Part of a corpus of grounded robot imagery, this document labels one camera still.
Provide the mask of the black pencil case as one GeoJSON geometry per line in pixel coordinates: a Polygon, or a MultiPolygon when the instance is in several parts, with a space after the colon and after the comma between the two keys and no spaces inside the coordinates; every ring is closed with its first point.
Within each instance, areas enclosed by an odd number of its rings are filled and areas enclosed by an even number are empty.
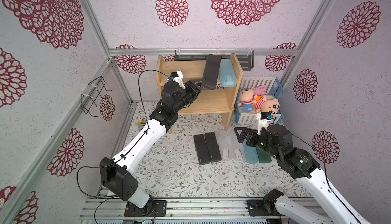
{"type": "Polygon", "coordinates": [[[205,165],[210,163],[210,156],[203,134],[198,134],[193,136],[194,145],[196,148],[197,158],[200,165],[205,165]]]}
{"type": "Polygon", "coordinates": [[[205,133],[205,141],[208,148],[210,162],[215,163],[222,160],[219,145],[214,132],[205,133]]]}
{"type": "Polygon", "coordinates": [[[207,56],[205,69],[203,73],[203,88],[215,90],[219,78],[221,57],[209,54],[207,56]]]}

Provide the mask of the clear pencil case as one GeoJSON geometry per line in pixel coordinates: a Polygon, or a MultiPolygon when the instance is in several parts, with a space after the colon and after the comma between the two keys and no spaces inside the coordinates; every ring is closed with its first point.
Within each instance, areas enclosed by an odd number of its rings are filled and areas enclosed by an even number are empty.
{"type": "Polygon", "coordinates": [[[215,135],[222,156],[222,161],[230,161],[231,144],[227,132],[225,130],[217,130],[215,135]]]}
{"type": "Polygon", "coordinates": [[[243,151],[242,143],[238,141],[234,130],[228,130],[227,133],[231,144],[230,154],[232,156],[232,159],[235,161],[243,161],[244,157],[242,152],[243,151]]]}

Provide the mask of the teal pencil case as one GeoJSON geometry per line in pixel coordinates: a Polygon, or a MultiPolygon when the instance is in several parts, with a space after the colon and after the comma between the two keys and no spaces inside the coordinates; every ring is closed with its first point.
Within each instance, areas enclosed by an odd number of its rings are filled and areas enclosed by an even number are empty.
{"type": "Polygon", "coordinates": [[[256,147],[250,147],[246,143],[243,143],[243,152],[245,161],[249,164],[257,164],[259,162],[258,153],[256,147]]]}

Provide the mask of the dark green pencil case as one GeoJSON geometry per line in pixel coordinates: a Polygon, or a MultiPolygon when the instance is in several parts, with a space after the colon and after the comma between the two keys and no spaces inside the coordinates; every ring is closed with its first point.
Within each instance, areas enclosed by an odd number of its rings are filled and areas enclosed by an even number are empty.
{"type": "Polygon", "coordinates": [[[271,157],[263,150],[256,148],[259,163],[268,164],[272,162],[271,157]]]}

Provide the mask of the light teal case top shelf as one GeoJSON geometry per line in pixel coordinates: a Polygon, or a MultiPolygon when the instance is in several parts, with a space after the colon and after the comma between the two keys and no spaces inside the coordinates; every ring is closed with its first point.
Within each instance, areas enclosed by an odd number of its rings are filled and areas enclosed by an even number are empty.
{"type": "Polygon", "coordinates": [[[237,85],[234,67],[230,59],[221,59],[219,77],[223,87],[235,87],[237,85]]]}

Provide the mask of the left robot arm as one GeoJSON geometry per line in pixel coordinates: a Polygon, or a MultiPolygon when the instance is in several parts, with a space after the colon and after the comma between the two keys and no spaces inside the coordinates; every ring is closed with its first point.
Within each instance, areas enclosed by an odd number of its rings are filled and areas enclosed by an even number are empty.
{"type": "Polygon", "coordinates": [[[149,212],[152,197],[139,186],[133,174],[153,144],[175,124],[179,111],[190,106],[202,89],[202,80],[189,80],[182,86],[174,79],[166,82],[161,92],[161,100],[144,128],[113,158],[105,157],[100,162],[102,185],[121,200],[149,212]]]}

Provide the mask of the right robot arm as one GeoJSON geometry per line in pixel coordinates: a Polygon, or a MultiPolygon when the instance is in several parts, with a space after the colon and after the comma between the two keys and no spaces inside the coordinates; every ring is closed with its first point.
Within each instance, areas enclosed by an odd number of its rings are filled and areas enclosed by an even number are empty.
{"type": "Polygon", "coordinates": [[[283,171],[312,195],[327,216],[322,217],[296,204],[276,189],[264,196],[264,202],[270,206],[271,210],[299,224],[368,223],[333,186],[318,161],[306,150],[294,146],[292,133],[285,126],[270,124],[261,131],[236,127],[234,132],[240,143],[256,147],[274,158],[283,171]]]}

